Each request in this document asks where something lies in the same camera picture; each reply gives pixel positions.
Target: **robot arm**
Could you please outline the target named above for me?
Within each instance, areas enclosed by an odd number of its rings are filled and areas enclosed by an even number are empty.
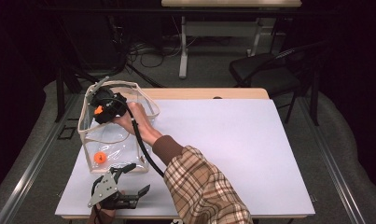
[[[136,195],[124,195],[118,191],[118,178],[121,173],[126,174],[134,169],[135,166],[136,164],[133,163],[124,166],[123,168],[111,167],[105,175],[102,175],[94,181],[88,207],[91,208],[99,203],[103,209],[108,210],[126,208],[134,209],[138,204],[138,200],[147,194],[150,185],[139,190]]]

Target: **orange object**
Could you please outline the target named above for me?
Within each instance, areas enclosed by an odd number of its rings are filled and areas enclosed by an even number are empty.
[[[99,151],[94,154],[94,160],[97,163],[104,163],[106,161],[106,154],[102,151]]]
[[[97,106],[97,108],[94,110],[94,114],[98,115],[103,112],[103,107],[101,105]]]

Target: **plaid flannel shirt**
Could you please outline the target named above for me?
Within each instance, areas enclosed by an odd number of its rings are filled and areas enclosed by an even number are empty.
[[[171,160],[164,181],[184,223],[253,223],[229,180],[194,147]]]

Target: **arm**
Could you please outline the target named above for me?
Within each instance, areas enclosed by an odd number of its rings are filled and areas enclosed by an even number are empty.
[[[139,132],[167,165],[164,182],[185,223],[252,223],[249,211],[229,180],[194,147],[182,147],[169,135],[153,128],[144,108],[129,103]],[[134,134],[130,115],[114,122]]]

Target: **clear plastic container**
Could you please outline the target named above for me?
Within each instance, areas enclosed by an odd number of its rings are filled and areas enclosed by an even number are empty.
[[[136,163],[136,168],[132,172],[147,172],[149,163],[135,136],[129,134],[118,124],[111,122],[99,124],[93,118],[95,108],[89,105],[90,96],[98,85],[101,83],[88,87],[77,127],[91,173],[103,174],[110,167],[119,168],[131,163]],[[101,86],[107,86],[113,93],[119,92],[127,98],[127,102],[141,103],[151,122],[160,113],[159,107],[136,83],[107,81]],[[148,144],[144,145],[148,154],[151,155],[152,148]],[[94,156],[98,152],[103,152],[106,156],[101,163],[94,160]]]

